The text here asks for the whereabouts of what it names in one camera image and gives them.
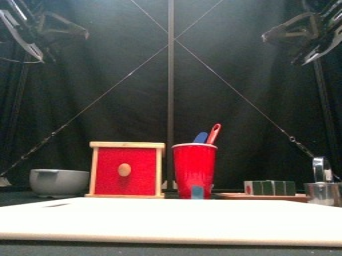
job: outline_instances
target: blue utensil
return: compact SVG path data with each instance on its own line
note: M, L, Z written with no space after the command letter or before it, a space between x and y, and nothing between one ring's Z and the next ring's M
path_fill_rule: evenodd
M200 132L196 136L196 138L194 139L194 143L206 143L208 134L206 132Z

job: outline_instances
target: plastic cup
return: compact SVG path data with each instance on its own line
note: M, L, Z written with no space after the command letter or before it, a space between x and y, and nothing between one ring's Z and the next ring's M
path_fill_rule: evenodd
M184 143L174 145L172 150L179 198L210 199L218 147Z
M342 183L305 183L307 202L327 206L342 206Z

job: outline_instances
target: cutting board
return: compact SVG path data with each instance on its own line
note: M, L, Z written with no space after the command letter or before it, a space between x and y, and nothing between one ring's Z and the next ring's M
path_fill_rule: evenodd
M0 216L5 240L342 247L342 209L290 201L73 198Z

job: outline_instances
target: wooden board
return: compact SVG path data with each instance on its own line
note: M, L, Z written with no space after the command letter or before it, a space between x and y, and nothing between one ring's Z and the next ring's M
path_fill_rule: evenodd
M218 193L215 195L220 199L227 200L286 200L307 203L307 196L305 194L297 194L295 196L255 196L244 193Z

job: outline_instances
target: red cup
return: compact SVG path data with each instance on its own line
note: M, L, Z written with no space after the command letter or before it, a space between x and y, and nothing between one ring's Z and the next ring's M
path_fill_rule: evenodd
M218 147L203 143L184 143L174 145L172 149L179 197L191 199L194 187L200 187L204 199L210 199Z

